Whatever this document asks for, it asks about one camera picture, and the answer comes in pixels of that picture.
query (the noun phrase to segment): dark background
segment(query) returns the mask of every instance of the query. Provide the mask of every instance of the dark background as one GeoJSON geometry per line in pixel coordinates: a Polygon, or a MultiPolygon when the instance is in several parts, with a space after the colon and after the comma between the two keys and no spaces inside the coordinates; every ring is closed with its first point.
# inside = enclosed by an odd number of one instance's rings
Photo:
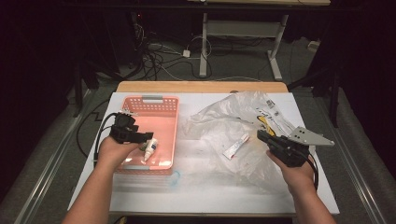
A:
{"type": "MultiPolygon", "coordinates": [[[[69,104],[66,96],[73,87],[77,62],[89,59],[117,72],[122,60],[117,56],[122,52],[112,48],[111,36],[123,35],[123,28],[128,29],[124,16],[90,12],[84,14],[83,20],[76,11],[57,4],[50,0],[0,3],[0,168],[4,171],[1,200],[40,137],[69,104]],[[114,26],[108,30],[105,21],[114,26]]],[[[332,1],[332,4],[350,7],[363,1],[332,1]]],[[[361,13],[290,15],[284,38],[292,41],[304,36],[322,40],[307,75],[312,76],[323,66],[339,68],[341,87],[352,109],[395,176],[392,164],[396,156],[393,144],[396,17],[393,8],[390,0],[372,0],[364,2],[361,13]]],[[[199,14],[189,15],[146,12],[143,23],[148,30],[188,43],[191,35],[197,35],[202,27],[199,14]]],[[[133,41],[124,44],[132,45],[133,41]]],[[[84,64],[82,68],[84,80],[94,86],[93,71],[84,64]]],[[[319,77],[309,85],[323,81],[329,80],[319,77]]]]}

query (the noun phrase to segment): pink plastic basket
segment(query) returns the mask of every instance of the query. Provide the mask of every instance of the pink plastic basket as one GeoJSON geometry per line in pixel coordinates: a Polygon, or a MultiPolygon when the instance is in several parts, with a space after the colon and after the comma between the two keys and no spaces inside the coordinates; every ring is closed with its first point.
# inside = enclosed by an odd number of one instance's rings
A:
{"type": "Polygon", "coordinates": [[[175,152],[178,98],[176,96],[127,96],[122,109],[136,113],[140,133],[154,133],[158,145],[144,161],[144,151],[131,152],[117,173],[131,175],[170,175],[175,152]]]}

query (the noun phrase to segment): clear plastic wrap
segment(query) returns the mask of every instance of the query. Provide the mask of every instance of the clear plastic wrap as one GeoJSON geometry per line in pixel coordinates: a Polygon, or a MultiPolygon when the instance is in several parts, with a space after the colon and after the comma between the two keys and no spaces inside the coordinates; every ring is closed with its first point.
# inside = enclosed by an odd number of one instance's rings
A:
{"type": "Polygon", "coordinates": [[[234,175],[266,193],[287,191],[280,170],[265,154],[268,146],[257,138],[257,130],[271,128],[276,135],[289,135],[294,127],[267,94],[260,91],[232,94],[192,115],[183,126],[184,137],[204,140],[215,152],[210,162],[214,171],[234,175]],[[227,159],[222,153],[246,133],[249,139],[231,160],[227,159]]]}

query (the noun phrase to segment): human arm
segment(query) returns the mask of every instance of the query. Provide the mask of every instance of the human arm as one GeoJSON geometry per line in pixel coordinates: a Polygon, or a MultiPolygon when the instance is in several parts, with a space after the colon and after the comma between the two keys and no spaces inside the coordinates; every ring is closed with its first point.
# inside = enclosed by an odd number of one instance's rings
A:
{"type": "Polygon", "coordinates": [[[107,223],[110,207],[113,174],[138,144],[118,144],[106,137],[99,149],[96,167],[64,218],[67,223],[107,223]]]}
{"type": "Polygon", "coordinates": [[[317,195],[314,187],[314,172],[308,162],[304,163],[302,167],[290,168],[269,150],[267,155],[282,171],[283,178],[288,184],[289,192],[294,200],[299,223],[335,223],[329,210],[317,195]]]}

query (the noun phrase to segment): white tabletop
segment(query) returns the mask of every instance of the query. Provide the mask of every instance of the white tabletop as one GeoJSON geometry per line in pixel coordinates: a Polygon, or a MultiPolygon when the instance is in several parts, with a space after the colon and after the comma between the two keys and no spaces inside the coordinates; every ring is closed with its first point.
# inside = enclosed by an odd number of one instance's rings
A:
{"type": "MultiPolygon", "coordinates": [[[[155,92],[113,93],[105,117],[110,113],[118,112],[127,95],[156,94],[162,95],[155,92]]],[[[178,96],[179,118],[187,118],[208,105],[224,99],[230,93],[168,92],[164,95],[178,96]]],[[[293,125],[304,126],[291,93],[268,93],[268,95],[293,125]]],[[[225,217],[284,217],[295,214],[293,201],[288,192],[264,193],[257,186],[237,180],[233,175],[214,173],[208,166],[210,153],[204,141],[177,139],[171,175],[115,174],[110,213],[225,217]]],[[[93,146],[70,206],[93,169],[92,154],[93,146]]],[[[319,169],[318,195],[332,214],[338,214],[339,210],[327,178],[318,157],[315,157],[319,169]]]]}

